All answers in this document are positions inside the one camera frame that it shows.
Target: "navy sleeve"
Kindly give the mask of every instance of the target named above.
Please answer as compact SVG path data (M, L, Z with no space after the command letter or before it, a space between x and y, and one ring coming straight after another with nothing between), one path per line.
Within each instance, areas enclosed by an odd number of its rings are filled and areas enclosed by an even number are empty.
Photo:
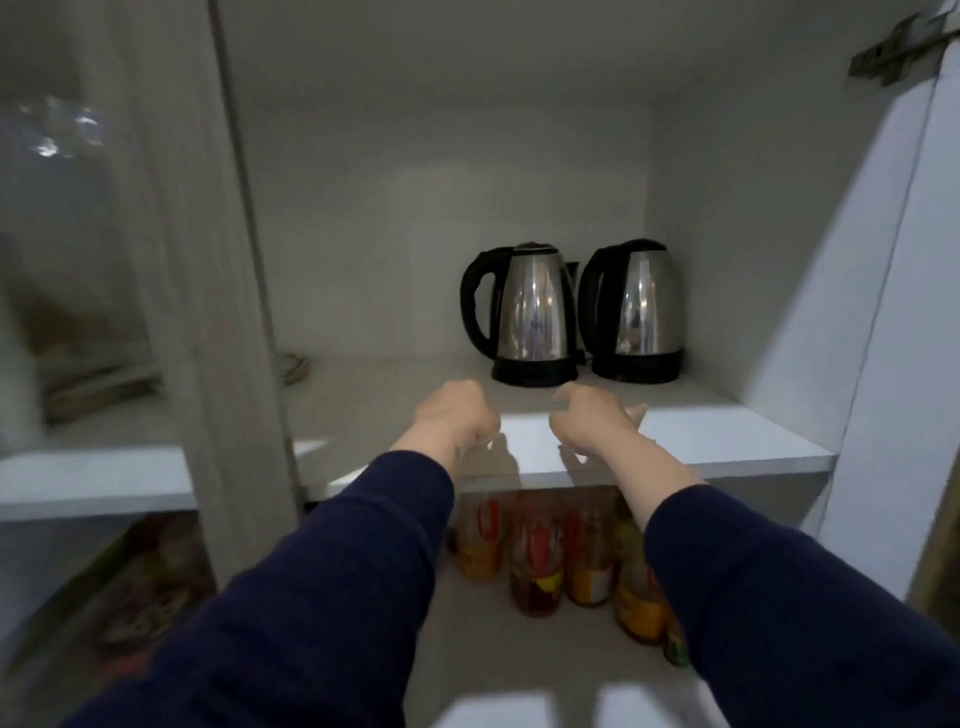
M381 455L67 725L402 725L453 499L430 458Z
M732 728L960 725L957 645L803 533L702 485L646 551Z

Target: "glass bottle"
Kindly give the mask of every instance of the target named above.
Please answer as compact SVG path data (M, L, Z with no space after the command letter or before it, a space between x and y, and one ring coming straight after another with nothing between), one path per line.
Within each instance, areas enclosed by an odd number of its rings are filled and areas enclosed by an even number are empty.
M627 499L623 494L618 493L616 503L613 506L613 525L611 533L611 551L613 555L613 587L620 580L620 570L623 563L627 560L631 545L634 541L642 542L639 526L636 525L634 514L630 512L630 506L627 505Z
M666 602L643 554L643 539L630 547L620 572L616 620L638 642L660 644L666 631Z
M564 550L566 595L581 607L610 599L613 578L611 508L603 494L587 494L566 517Z
M511 539L510 594L528 617L549 617L564 592L562 529L555 499L521 494Z
M457 522L457 565L469 581L493 579L503 564L503 519L495 497L464 495Z

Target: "kettle lid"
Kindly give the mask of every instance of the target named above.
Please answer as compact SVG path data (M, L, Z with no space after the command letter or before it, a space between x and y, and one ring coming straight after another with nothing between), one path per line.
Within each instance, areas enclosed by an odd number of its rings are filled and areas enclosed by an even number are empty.
M559 252L552 245L530 242L514 246L511 255L551 255Z
M636 240L628 240L617 246L628 253L648 253L650 251L665 252L666 246L646 237L639 237Z

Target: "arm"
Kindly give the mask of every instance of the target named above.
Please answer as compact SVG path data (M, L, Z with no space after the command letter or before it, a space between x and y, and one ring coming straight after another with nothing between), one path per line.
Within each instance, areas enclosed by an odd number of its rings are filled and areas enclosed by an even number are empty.
M402 725L461 453L499 429L475 382L418 407L394 451L68 722Z
M947 726L960 649L815 541L708 485L636 432L616 398L567 385L557 436L610 466L733 728Z

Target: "kettle handle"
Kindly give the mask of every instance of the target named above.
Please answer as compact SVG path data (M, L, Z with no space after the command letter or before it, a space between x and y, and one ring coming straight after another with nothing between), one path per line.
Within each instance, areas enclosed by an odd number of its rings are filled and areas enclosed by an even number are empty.
M476 257L476 260L467 266L464 276L460 280L460 316L464 320L467 336L470 343L490 359L496 358L496 328L500 322L500 304L503 296L504 279L509 268L510 250L512 248L494 248L491 251L481 253ZM480 325L477 323L476 299L474 298L477 288L480 287L480 281L487 273L493 273L496 276L491 299L489 337L483 335L483 331L480 330Z
M606 263L615 256L616 248L601 248L587 263L580 276L580 291L577 296L577 319L584 347L594 356L612 354L613 347L604 347L597 334L597 304L600 298L600 277L606 272Z

